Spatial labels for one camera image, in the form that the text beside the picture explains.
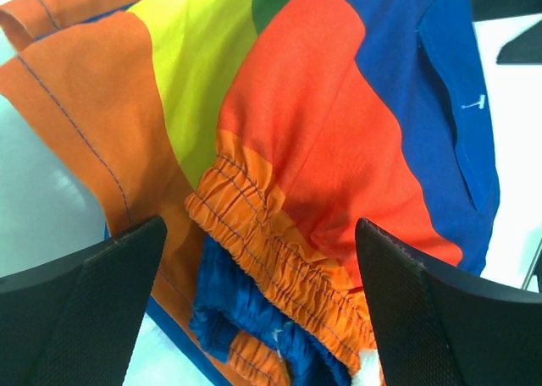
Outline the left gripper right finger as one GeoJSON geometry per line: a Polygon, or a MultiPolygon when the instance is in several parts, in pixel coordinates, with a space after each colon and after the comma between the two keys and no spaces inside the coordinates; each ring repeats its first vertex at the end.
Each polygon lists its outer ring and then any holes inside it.
{"type": "Polygon", "coordinates": [[[388,385],[539,385],[541,295],[462,271],[367,219],[362,285],[388,385]]]}

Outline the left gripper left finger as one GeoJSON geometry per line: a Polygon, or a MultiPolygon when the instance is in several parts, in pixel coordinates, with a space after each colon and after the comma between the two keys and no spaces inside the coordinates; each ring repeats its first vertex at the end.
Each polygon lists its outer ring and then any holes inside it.
{"type": "Polygon", "coordinates": [[[1,279],[3,385],[120,385],[158,271],[159,216],[1,279]]]}

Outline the rainbow striped shorts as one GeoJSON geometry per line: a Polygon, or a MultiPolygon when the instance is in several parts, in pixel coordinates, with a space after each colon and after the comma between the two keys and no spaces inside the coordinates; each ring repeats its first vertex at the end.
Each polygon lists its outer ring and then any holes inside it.
{"type": "Polygon", "coordinates": [[[470,0],[11,0],[1,95],[235,385],[383,385],[366,218],[480,274],[500,186],[470,0]]]}

